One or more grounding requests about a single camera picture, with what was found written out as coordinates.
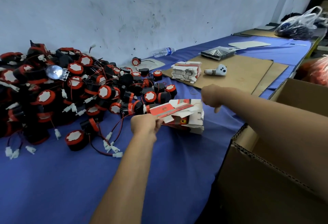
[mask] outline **person's arm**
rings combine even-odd
[[[215,85],[204,87],[202,98],[209,106],[225,105],[239,115],[328,201],[327,117]]]
[[[161,124],[151,114],[131,119],[133,138],[90,224],[141,223],[153,145]]]

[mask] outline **red and white box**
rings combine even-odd
[[[201,64],[201,62],[178,62],[173,64],[171,66],[173,68],[172,78],[195,83],[202,72],[200,69]]]
[[[203,133],[204,111],[201,100],[170,100],[166,104],[151,108],[150,113],[162,118],[164,126],[186,130],[195,134]]]

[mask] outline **right arm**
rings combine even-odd
[[[265,100],[241,90],[210,85],[203,102],[225,105],[269,146],[281,152],[328,202],[328,118]]]

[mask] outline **blue tablecloth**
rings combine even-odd
[[[176,61],[187,61],[197,56],[200,51],[249,40],[272,45],[241,50],[238,54],[289,65],[262,94],[264,98],[290,75],[310,49],[310,42],[305,41],[229,36],[178,50],[173,55],[159,60],[166,63],[162,67],[166,69]],[[170,78],[164,78],[164,81],[176,85],[177,98],[200,98],[199,90],[171,81]],[[214,114],[213,109],[207,106],[204,106],[204,111],[203,135],[176,131],[164,126],[160,129],[153,150],[142,223],[191,224],[204,208],[230,139],[244,123],[225,107],[218,114]],[[79,123],[83,119],[86,117],[81,117],[69,126],[59,127],[62,136],[65,137],[72,130],[79,130]],[[107,134],[118,120],[118,115],[107,112],[101,123],[103,133]],[[53,130],[50,132],[51,138],[36,147],[35,155],[23,148],[20,156],[13,160],[5,157],[7,139],[1,139],[1,223],[88,223],[110,184],[120,159],[102,156],[90,146],[79,152],[71,152],[63,138],[56,140]],[[124,152],[131,137],[129,120],[126,120],[116,146]],[[19,137],[14,135],[11,139],[13,149],[16,149],[19,143]],[[100,138],[97,138],[94,144],[103,150]]]

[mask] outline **open cardboard box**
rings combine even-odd
[[[328,116],[328,87],[287,79],[270,100]],[[327,223],[328,205],[245,124],[216,182],[229,223]]]

